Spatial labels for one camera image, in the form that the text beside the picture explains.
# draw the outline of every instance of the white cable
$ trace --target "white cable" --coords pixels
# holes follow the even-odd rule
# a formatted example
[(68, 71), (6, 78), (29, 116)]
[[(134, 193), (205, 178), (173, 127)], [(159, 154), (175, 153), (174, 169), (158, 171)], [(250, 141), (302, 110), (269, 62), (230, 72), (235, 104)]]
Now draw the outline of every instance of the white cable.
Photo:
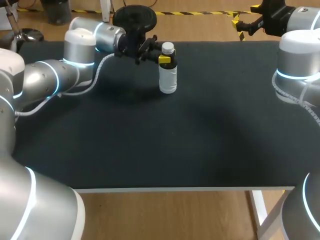
[[(300, 100), (299, 100), (298, 98), (296, 98), (296, 97), (294, 97), (294, 96), (286, 93), (285, 91), (282, 91), (282, 90), (277, 86), (277, 84), (276, 84), (276, 76), (277, 76), (277, 71), (276, 71), (276, 72), (273, 74), (273, 76), (272, 76), (272, 86), (274, 87), (274, 89), (275, 89), (278, 93), (280, 93), (281, 95), (283, 95), (283, 96), (287, 97), (288, 99), (296, 102), (296, 103), (299, 104), (301, 107), (303, 107), (305, 110), (307, 110), (307, 112), (313, 117), (313, 119), (316, 121), (316, 123), (320, 126), (320, 119), (319, 119), (319, 117), (318, 117), (318, 116), (316, 115), (316, 113), (308, 106), (307, 102), (305, 102), (305, 101), (300, 102)], [(301, 92), (300, 99), (303, 100), (304, 95), (305, 95), (308, 87), (309, 87), (309, 86), (304, 87), (304, 89), (303, 89), (302, 92)]]
[(111, 53), (111, 54), (105, 56), (105, 57), (101, 60), (101, 62), (99, 63), (99, 66), (98, 66), (98, 68), (97, 68), (97, 70), (96, 70), (96, 74), (95, 74), (93, 83), (92, 83), (91, 86), (88, 87), (86, 90), (83, 90), (83, 91), (80, 91), (80, 92), (63, 92), (63, 93), (61, 93), (61, 95), (66, 95), (66, 96), (78, 96), (78, 95), (86, 94), (87, 92), (91, 91), (91, 90), (95, 87), (95, 85), (97, 84), (97, 82), (98, 82), (99, 73), (100, 73), (100, 70), (101, 70), (104, 62), (105, 62), (107, 59), (109, 59), (109, 58), (111, 58), (111, 57), (114, 57), (114, 56), (115, 56), (115, 54), (114, 54), (114, 53)]
[(15, 112), (15, 116), (16, 117), (27, 117), (27, 116), (31, 116), (33, 114), (35, 114), (36, 112), (38, 112), (47, 102), (49, 102), (50, 99), (52, 99), (54, 97), (53, 96), (48, 96), (45, 100), (43, 100), (38, 106), (36, 106), (33, 110), (31, 111), (27, 111), (27, 112), (20, 112), (20, 111), (16, 111)]

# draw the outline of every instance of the glowing blue light ring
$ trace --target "glowing blue light ring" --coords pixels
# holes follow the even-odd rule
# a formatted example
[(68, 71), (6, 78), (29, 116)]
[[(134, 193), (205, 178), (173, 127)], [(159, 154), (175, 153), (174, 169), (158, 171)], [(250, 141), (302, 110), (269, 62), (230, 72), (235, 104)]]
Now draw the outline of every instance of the glowing blue light ring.
[(307, 198), (306, 198), (306, 182), (307, 182), (307, 178), (309, 176), (310, 173), (307, 174), (307, 176), (304, 179), (303, 182), (303, 187), (302, 187), (302, 198), (303, 198), (303, 203), (304, 203), (304, 207), (306, 212), (308, 213), (308, 216), (311, 220), (311, 222), (313, 223), (313, 225), (316, 227), (316, 229), (318, 229), (318, 231), (320, 232), (320, 226), (318, 225), (317, 221), (315, 220), (314, 216), (312, 215), (308, 203), (307, 203)]
[(49, 67), (52, 69), (52, 71), (54, 72), (54, 75), (55, 75), (55, 78), (56, 78), (56, 88), (55, 88), (55, 91), (53, 92), (52, 95), (55, 95), (56, 92), (57, 92), (58, 89), (59, 89), (59, 77), (58, 77), (57, 71), (56, 71), (49, 63), (47, 63), (47, 62), (37, 61), (37, 63), (42, 63), (42, 64), (45, 64), (45, 65), (49, 66)]
[(320, 17), (320, 11), (318, 12), (318, 14), (315, 16), (315, 18), (313, 20), (313, 23), (311, 25), (311, 30), (315, 29), (315, 25), (316, 25), (316, 22), (318, 21), (319, 17)]
[(11, 105), (11, 103), (10, 103), (7, 99), (5, 99), (5, 98), (4, 98), (3, 96), (1, 96), (1, 95), (0, 95), (0, 99), (4, 100), (4, 101), (12, 108), (12, 110), (15, 111), (14, 107)]
[(98, 29), (99, 29), (103, 24), (104, 24), (103, 22), (100, 22), (100, 23), (95, 27), (94, 32), (93, 32), (93, 36), (95, 37), (95, 40), (97, 40), (97, 37), (96, 37), (96, 36), (97, 36)]
[(19, 94), (17, 94), (17, 95), (13, 95), (13, 99), (17, 99), (17, 98), (21, 97), (22, 92), (23, 92), (23, 91), (21, 91), (21, 92), (20, 92)]
[(79, 63), (79, 62), (74, 62), (74, 61), (69, 61), (67, 59), (63, 59), (63, 61), (66, 63), (66, 64), (70, 64), (72, 66), (75, 66), (75, 67), (79, 67), (79, 68), (85, 68), (85, 67), (88, 67), (88, 66), (93, 66), (95, 63), (92, 62), (92, 63)]
[(97, 35), (97, 32), (98, 32), (98, 29), (100, 28), (100, 26), (104, 24), (103, 22), (100, 22), (96, 27), (95, 27), (95, 30), (93, 32), (93, 36), (96, 37)]
[(34, 173), (34, 171), (32, 171), (30, 168), (25, 167), (26, 169), (28, 169), (30, 176), (31, 176), (31, 189), (30, 189), (30, 194), (29, 194), (29, 199), (28, 202), (26, 204), (26, 208), (24, 210), (23, 216), (20, 220), (20, 223), (18, 225), (18, 227), (16, 228), (13, 236), (11, 237), (11, 240), (17, 240), (22, 232), (22, 230), (24, 229), (26, 222), (28, 220), (28, 217), (31, 213), (31, 210), (34, 208), (34, 206), (36, 205), (36, 175)]
[(317, 72), (314, 75), (311, 76), (289, 76), (286, 74), (281, 73), (278, 69), (276, 70), (276, 73), (286, 79), (292, 79), (292, 80), (305, 80), (306, 82), (315, 81), (320, 79), (320, 72)]

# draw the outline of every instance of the cable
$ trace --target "cable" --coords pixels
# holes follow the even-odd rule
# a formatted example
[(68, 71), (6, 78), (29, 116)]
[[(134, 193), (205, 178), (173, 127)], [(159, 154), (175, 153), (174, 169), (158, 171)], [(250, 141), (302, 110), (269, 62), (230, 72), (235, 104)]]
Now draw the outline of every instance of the cable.
[(319, 125), (320, 127), (320, 119), (317, 116), (317, 114), (308, 106), (308, 102), (303, 101), (304, 95), (306, 94), (306, 91), (308, 89), (308, 87), (311, 84), (307, 84), (308, 86), (305, 86), (304, 89), (301, 92), (300, 95), (300, 99), (286, 93), (285, 91), (282, 91), (276, 84), (276, 76), (277, 76), (277, 71), (274, 72), (273, 76), (272, 76), (272, 86), (274, 87), (274, 89), (280, 93), (281, 95), (289, 98), (290, 100), (296, 102), (297, 104), (299, 104), (301, 107), (303, 107), (305, 110), (307, 110), (307, 112), (313, 117), (313, 119), (316, 121), (316, 123)]
[[(80, 92), (72, 92), (72, 93), (62, 92), (62, 93), (58, 93), (57, 95), (58, 95), (59, 97), (61, 97), (61, 95), (66, 95), (66, 96), (78, 96), (78, 95), (85, 94), (85, 93), (89, 92), (90, 90), (92, 90), (92, 89), (95, 87), (95, 85), (97, 84), (97, 82), (98, 82), (99, 73), (100, 73), (100, 70), (101, 70), (104, 62), (105, 62), (107, 59), (109, 59), (109, 58), (111, 58), (111, 57), (114, 57), (114, 56), (115, 56), (115, 54), (112, 53), (112, 54), (109, 54), (109, 55), (105, 56), (105, 57), (101, 60), (101, 62), (99, 63), (99, 66), (98, 66), (98, 68), (97, 68), (97, 70), (96, 70), (96, 74), (95, 74), (95, 77), (94, 77), (94, 81), (93, 81), (92, 85), (91, 85), (90, 87), (88, 87), (86, 90), (80, 91)], [(16, 112), (15, 112), (15, 116), (16, 116), (15, 121), (17, 121), (19, 117), (27, 117), (27, 116), (31, 116), (31, 115), (35, 114), (35, 113), (38, 112), (47, 102), (49, 102), (49, 100), (51, 100), (54, 96), (55, 96), (55, 95), (48, 96), (45, 100), (43, 100), (38, 106), (36, 106), (36, 107), (35, 107), (33, 110), (31, 110), (31, 111), (27, 111), (27, 112), (16, 111)]]
[(34, 0), (31, 5), (23, 7), (23, 6), (20, 6), (20, 5), (19, 5), (19, 3), (20, 3), (20, 0), (19, 0), (19, 1), (18, 1), (18, 7), (19, 7), (20, 9), (29, 9), (29, 8), (33, 7), (33, 6), (36, 4), (36, 2), (37, 2), (37, 0)]
[[(154, 3), (152, 4), (152, 5), (150, 5), (150, 6), (147, 6), (148, 8), (151, 8), (151, 7), (153, 7), (154, 5), (156, 5), (156, 3), (158, 2), (158, 0), (155, 0), (154, 1)], [(126, 0), (123, 0), (123, 4), (124, 4), (124, 6), (126, 7), (127, 6), (127, 2), (126, 2)]]
[(27, 116), (31, 116), (33, 114), (35, 114), (36, 112), (38, 112), (47, 102), (49, 102), (49, 100), (51, 100), (53, 96), (48, 96), (45, 100), (43, 100), (38, 106), (36, 106), (33, 110), (31, 111), (27, 111), (27, 112), (20, 112), (20, 111), (16, 111), (15, 112), (15, 116), (16, 117), (27, 117)]
[(97, 70), (96, 70), (96, 74), (95, 74), (93, 83), (92, 83), (91, 86), (88, 87), (86, 90), (80, 91), (80, 92), (62, 92), (61, 94), (59, 93), (58, 96), (60, 96), (60, 95), (78, 96), (78, 95), (82, 95), (82, 94), (85, 94), (85, 93), (91, 91), (91, 90), (95, 87), (95, 85), (97, 84), (97, 82), (98, 82), (99, 73), (100, 73), (100, 70), (101, 70), (104, 62), (105, 62), (107, 59), (109, 59), (109, 58), (111, 58), (111, 57), (114, 57), (114, 56), (115, 56), (115, 54), (114, 54), (114, 53), (111, 53), (111, 54), (105, 56), (105, 57), (101, 60), (101, 62), (99, 63), (99, 66), (98, 66), (98, 68), (97, 68)]

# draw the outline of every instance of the black tabletop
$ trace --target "black tabletop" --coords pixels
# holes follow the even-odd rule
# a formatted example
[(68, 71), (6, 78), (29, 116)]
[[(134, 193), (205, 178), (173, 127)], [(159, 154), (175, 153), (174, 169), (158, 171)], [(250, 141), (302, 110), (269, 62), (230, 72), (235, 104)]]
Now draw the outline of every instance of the black tabletop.
[[(19, 119), (15, 159), (76, 189), (295, 186), (320, 167), (320, 128), (271, 85), (277, 42), (175, 47), (175, 93), (160, 93), (156, 64), (110, 59), (89, 94)], [(20, 54), (61, 59), (63, 43)]]

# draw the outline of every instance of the yellow black tape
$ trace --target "yellow black tape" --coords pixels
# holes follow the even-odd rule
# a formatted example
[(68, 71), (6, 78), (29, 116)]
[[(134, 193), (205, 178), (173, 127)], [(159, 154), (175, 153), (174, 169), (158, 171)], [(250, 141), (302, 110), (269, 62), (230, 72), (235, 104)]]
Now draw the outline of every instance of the yellow black tape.
[[(24, 9), (24, 8), (18, 8), (19, 12), (43, 12), (43, 10), (37, 10), (37, 9)], [(73, 13), (86, 13), (86, 14), (101, 14), (101, 10), (79, 10), (79, 9), (73, 9), (71, 10)], [(156, 15), (189, 15), (189, 16), (197, 16), (197, 15), (227, 15), (228, 17), (235, 17), (239, 14), (252, 14), (250, 11), (156, 11)]]

